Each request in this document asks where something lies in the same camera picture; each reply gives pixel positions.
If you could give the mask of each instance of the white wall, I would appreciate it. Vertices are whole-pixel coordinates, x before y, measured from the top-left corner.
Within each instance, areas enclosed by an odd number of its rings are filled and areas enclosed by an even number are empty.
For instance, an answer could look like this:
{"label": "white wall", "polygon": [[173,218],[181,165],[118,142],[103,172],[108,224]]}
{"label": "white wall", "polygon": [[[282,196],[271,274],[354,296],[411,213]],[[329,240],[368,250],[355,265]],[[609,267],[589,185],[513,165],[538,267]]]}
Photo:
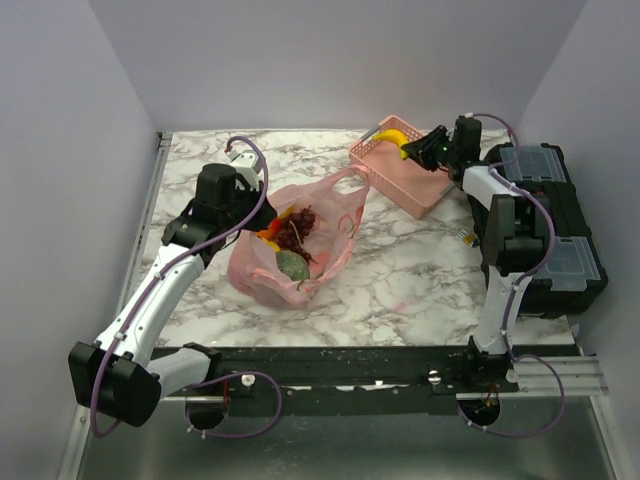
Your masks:
{"label": "white wall", "polygon": [[90,0],[157,128],[517,121],[585,0]]}
{"label": "white wall", "polygon": [[114,313],[157,150],[86,0],[0,7],[0,469],[55,478],[67,355]]}
{"label": "white wall", "polygon": [[590,0],[526,109],[523,137],[562,146],[610,284],[580,322],[640,472],[640,2]]}

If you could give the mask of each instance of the screw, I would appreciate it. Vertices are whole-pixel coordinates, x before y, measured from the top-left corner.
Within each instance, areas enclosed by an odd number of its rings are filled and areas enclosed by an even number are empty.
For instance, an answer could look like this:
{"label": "screw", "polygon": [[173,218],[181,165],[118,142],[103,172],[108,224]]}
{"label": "screw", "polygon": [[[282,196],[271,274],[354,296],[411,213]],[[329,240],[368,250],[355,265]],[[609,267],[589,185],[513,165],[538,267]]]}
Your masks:
{"label": "screw", "polygon": [[243,375],[241,381],[245,387],[250,387],[251,385],[256,383],[256,377],[255,375]]}
{"label": "screw", "polygon": [[518,381],[518,372],[516,372],[513,368],[507,370],[507,375],[505,376],[507,382],[509,383],[517,383]]}
{"label": "screw", "polygon": [[429,371],[429,383],[431,385],[434,385],[434,386],[439,385],[441,381],[442,381],[442,377],[438,375],[437,370]]}

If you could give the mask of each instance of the pink plastic basket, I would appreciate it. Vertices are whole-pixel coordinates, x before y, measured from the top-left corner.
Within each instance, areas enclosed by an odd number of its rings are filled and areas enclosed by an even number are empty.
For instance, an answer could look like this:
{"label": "pink plastic basket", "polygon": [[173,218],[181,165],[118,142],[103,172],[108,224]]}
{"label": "pink plastic basket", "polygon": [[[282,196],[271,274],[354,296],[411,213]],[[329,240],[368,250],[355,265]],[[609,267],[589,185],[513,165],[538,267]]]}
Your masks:
{"label": "pink plastic basket", "polygon": [[390,115],[351,145],[349,158],[351,163],[369,167],[371,185],[380,193],[415,218],[422,218],[450,190],[451,182],[445,172],[428,172],[409,159],[403,161],[396,145],[371,140],[373,135],[389,128],[404,132],[410,141],[424,136],[407,122]]}

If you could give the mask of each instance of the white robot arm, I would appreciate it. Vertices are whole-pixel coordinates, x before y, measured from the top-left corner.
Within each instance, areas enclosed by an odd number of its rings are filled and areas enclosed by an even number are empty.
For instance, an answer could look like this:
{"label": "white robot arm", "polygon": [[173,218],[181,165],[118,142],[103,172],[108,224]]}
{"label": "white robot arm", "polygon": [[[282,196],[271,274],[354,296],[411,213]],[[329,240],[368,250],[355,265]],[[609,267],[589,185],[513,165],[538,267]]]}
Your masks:
{"label": "white robot arm", "polygon": [[[257,153],[230,150],[227,155],[231,165],[204,166],[195,198],[165,229],[151,270],[122,312],[93,345],[78,342],[69,354],[79,404],[89,407],[93,398],[98,411],[139,426],[160,398],[211,373],[217,352],[200,345],[185,345],[157,360],[151,360],[151,354],[184,293],[224,246],[224,240],[215,238],[246,220],[264,196]],[[243,228],[265,229],[276,216],[265,200]],[[123,329],[125,321],[128,327]]]}
{"label": "white robot arm", "polygon": [[530,203],[532,199],[523,197],[522,190],[479,161],[481,131],[478,120],[461,116],[452,136],[441,125],[401,148],[426,170],[447,170],[454,184],[489,212],[483,243],[489,282],[473,341],[481,354],[502,355],[511,345],[510,327],[531,282],[525,272],[545,257],[551,234],[543,214]]}

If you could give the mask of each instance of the white marble table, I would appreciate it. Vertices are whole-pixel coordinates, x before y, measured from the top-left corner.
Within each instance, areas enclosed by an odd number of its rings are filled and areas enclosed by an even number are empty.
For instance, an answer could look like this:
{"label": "white marble table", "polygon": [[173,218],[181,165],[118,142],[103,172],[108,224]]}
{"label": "white marble table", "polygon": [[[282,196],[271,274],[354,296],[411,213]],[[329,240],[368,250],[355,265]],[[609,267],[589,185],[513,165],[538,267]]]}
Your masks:
{"label": "white marble table", "polygon": [[[271,191],[286,183],[312,182],[347,166],[347,148],[362,134],[292,130],[174,135],[145,246],[143,274],[160,246],[164,226],[193,196],[202,166],[226,162],[224,142],[238,133],[252,138],[265,152]],[[505,140],[504,132],[487,132],[483,154]],[[480,250],[469,248],[456,236],[461,228],[471,229],[472,219],[459,191],[449,194],[426,218],[415,220],[372,189],[349,265],[306,310],[273,310],[236,292],[226,280],[229,248],[216,255],[188,290],[159,344],[466,344],[477,325],[485,287],[479,270]],[[565,318],[520,318],[514,341],[567,344],[573,343],[573,337]]]}

